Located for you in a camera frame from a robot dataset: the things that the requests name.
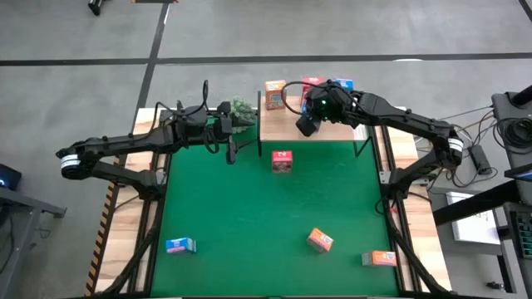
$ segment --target cardboard box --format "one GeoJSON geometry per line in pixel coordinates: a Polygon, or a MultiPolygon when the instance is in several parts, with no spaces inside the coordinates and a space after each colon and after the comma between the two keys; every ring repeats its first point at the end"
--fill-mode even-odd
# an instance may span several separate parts
{"type": "Polygon", "coordinates": [[[292,150],[275,150],[272,152],[272,172],[275,174],[292,172],[292,150]]]}
{"type": "Polygon", "coordinates": [[[334,240],[323,233],[321,230],[314,228],[307,238],[307,243],[319,252],[329,252],[334,240]]]}
{"type": "Polygon", "coordinates": [[[340,83],[340,86],[342,86],[346,91],[352,91],[354,88],[352,80],[350,79],[332,79],[332,81],[340,83]]]}
{"type": "MultiPolygon", "coordinates": [[[[312,83],[314,85],[318,85],[320,83],[325,82],[325,78],[323,77],[304,77],[303,82],[312,83]]],[[[310,91],[313,87],[312,86],[306,86],[303,85],[303,92],[301,93],[301,102],[299,103],[301,105],[301,112],[305,113],[307,112],[307,100],[305,97],[307,96],[307,92],[310,91]]]]}
{"type": "Polygon", "coordinates": [[[286,108],[281,99],[281,90],[285,85],[285,80],[264,82],[264,89],[266,90],[266,110],[286,108]]]}
{"type": "Polygon", "coordinates": [[[166,253],[196,253],[196,241],[191,238],[166,240],[166,253]]]}
{"type": "Polygon", "coordinates": [[[371,251],[362,254],[363,266],[397,266],[396,253],[371,251]]]}

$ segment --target wooden platform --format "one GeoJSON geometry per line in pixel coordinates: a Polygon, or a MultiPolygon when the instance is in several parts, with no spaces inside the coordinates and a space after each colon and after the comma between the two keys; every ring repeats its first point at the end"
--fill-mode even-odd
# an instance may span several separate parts
{"type": "MultiPolygon", "coordinates": [[[[289,97],[288,102],[298,104],[297,97],[289,97]]],[[[289,115],[279,113],[277,111],[262,110],[261,115],[261,139],[263,140],[305,140],[306,137],[298,132],[295,127],[297,115],[289,115]]],[[[154,109],[145,108],[140,109],[135,120],[134,133],[145,133],[151,126],[154,109]]],[[[387,169],[387,159],[385,147],[382,142],[382,134],[380,128],[377,131],[377,142],[379,144],[382,165],[387,169]]],[[[389,129],[389,135],[392,141],[392,151],[395,158],[395,164],[398,168],[406,168],[418,159],[416,147],[413,136],[404,133],[400,130],[389,129]]],[[[330,123],[322,124],[320,134],[312,137],[311,140],[354,140],[356,134],[346,125],[332,125],[330,123]]],[[[126,168],[133,170],[143,170],[150,168],[152,153],[130,154],[126,160],[126,168]]],[[[131,258],[135,250],[135,241],[140,223],[140,214],[142,211],[142,201],[135,199],[132,202],[124,205],[115,212],[113,207],[117,204],[123,203],[128,199],[137,195],[132,188],[116,189],[112,184],[110,187],[115,189],[117,193],[116,201],[110,200],[110,196],[106,201],[110,202],[107,219],[102,217],[100,232],[98,232],[95,256],[91,261],[89,281],[86,285],[86,295],[93,292],[100,292],[105,290],[121,272],[126,263],[131,258]]],[[[418,186],[411,187],[411,191],[427,196],[426,189],[418,186]]],[[[441,251],[440,241],[436,231],[434,218],[430,204],[423,199],[415,196],[409,196],[404,201],[406,208],[406,216],[411,232],[411,239],[416,255],[421,259],[427,270],[431,275],[447,290],[451,289],[451,282],[446,269],[445,260],[441,251]]],[[[153,215],[148,220],[151,225],[153,215]]],[[[138,291],[144,284],[145,277],[145,263],[147,261],[148,253],[143,258],[143,263],[140,267],[138,276],[138,291]]],[[[406,259],[401,258],[401,263],[407,265],[406,259]]],[[[411,279],[408,273],[408,267],[402,267],[403,276],[405,278],[406,289],[411,290],[411,279]]]]}

